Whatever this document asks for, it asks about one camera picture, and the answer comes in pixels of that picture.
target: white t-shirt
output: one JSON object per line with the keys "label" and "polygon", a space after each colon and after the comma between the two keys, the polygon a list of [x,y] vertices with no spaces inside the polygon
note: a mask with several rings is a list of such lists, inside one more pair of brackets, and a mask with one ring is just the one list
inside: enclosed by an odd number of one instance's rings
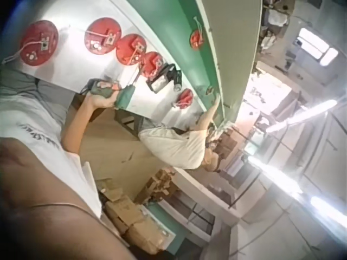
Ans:
{"label": "white t-shirt", "polygon": [[196,169],[205,155],[207,131],[178,135],[173,129],[157,127],[139,133],[141,142],[161,161],[181,169]]}
{"label": "white t-shirt", "polygon": [[285,14],[282,14],[281,12],[278,12],[273,9],[269,9],[269,23],[272,25],[276,25],[279,27],[282,27],[285,25],[288,21],[288,16]]}
{"label": "white t-shirt", "polygon": [[82,166],[77,154],[63,150],[60,131],[60,126],[37,100],[21,96],[0,98],[0,137],[24,143],[100,218],[101,202],[89,163]]}

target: hand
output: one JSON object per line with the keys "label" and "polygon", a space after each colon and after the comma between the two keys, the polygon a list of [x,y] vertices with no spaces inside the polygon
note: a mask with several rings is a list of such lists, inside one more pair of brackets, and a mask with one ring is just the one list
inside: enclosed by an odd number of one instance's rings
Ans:
{"label": "hand", "polygon": [[92,107],[94,110],[97,108],[109,108],[114,106],[118,94],[119,90],[116,90],[113,92],[112,96],[107,99],[100,95],[93,95],[89,92],[84,102],[86,102],[88,106]]}
{"label": "hand", "polygon": [[221,95],[219,93],[216,93],[215,105],[218,106],[220,102],[221,102]]}

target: window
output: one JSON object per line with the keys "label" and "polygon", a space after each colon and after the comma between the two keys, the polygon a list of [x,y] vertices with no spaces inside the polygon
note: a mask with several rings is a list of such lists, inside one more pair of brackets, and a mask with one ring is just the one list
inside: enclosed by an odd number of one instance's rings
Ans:
{"label": "window", "polygon": [[311,54],[322,66],[329,65],[338,55],[336,49],[331,48],[329,44],[306,28],[300,30],[295,43]]}

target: red suction cup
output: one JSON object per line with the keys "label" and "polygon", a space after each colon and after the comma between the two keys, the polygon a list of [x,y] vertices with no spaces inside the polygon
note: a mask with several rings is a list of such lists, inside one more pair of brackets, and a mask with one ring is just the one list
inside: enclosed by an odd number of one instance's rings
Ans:
{"label": "red suction cup", "polygon": [[21,40],[21,58],[27,65],[39,66],[54,54],[59,33],[51,21],[41,20],[29,26]]}
{"label": "red suction cup", "polygon": [[103,55],[115,49],[121,37],[121,27],[112,18],[100,18],[94,21],[85,34],[85,46],[94,54]]}
{"label": "red suction cup", "polygon": [[197,50],[200,48],[200,46],[204,43],[204,38],[202,37],[199,30],[195,30],[190,35],[190,46]]}
{"label": "red suction cup", "polygon": [[117,42],[116,56],[123,65],[134,65],[141,61],[146,53],[145,39],[138,34],[128,34]]}
{"label": "red suction cup", "polygon": [[179,109],[186,109],[191,106],[193,103],[194,94],[193,92],[186,88],[177,98],[177,101],[175,104],[173,104],[175,107],[178,107]]}
{"label": "red suction cup", "polygon": [[150,51],[143,57],[139,69],[142,70],[144,77],[152,78],[158,73],[163,64],[163,57],[156,51]]}

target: stacked cardboard boxes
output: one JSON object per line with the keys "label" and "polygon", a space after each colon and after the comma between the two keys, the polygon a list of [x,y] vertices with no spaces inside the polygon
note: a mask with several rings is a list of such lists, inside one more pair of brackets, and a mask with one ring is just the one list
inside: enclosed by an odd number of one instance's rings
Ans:
{"label": "stacked cardboard boxes", "polygon": [[166,249],[172,234],[162,229],[150,216],[145,216],[140,206],[123,194],[112,179],[97,180],[97,187],[107,198],[105,213],[129,243],[152,255]]}
{"label": "stacked cardboard boxes", "polygon": [[171,197],[172,194],[178,190],[178,187],[172,182],[172,176],[174,174],[174,171],[170,168],[159,170],[139,192],[134,202],[137,204],[145,204],[149,200],[151,202],[159,202],[164,198]]}

